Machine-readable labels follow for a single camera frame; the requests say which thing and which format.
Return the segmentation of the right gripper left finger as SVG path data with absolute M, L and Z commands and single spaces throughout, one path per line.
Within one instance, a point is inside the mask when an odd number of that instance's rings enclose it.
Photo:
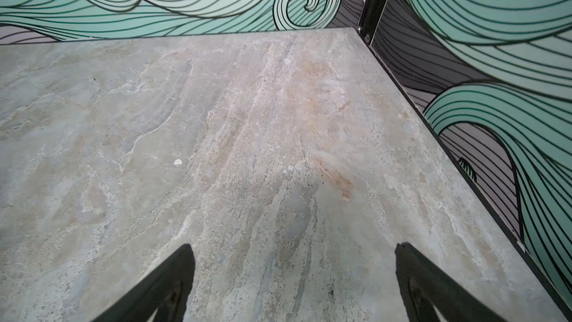
M 195 255 L 181 245 L 96 321 L 182 321 L 195 276 Z

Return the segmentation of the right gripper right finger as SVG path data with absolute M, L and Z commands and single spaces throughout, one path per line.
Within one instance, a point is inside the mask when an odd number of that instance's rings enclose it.
M 396 277 L 410 321 L 503 321 L 408 242 L 395 250 Z

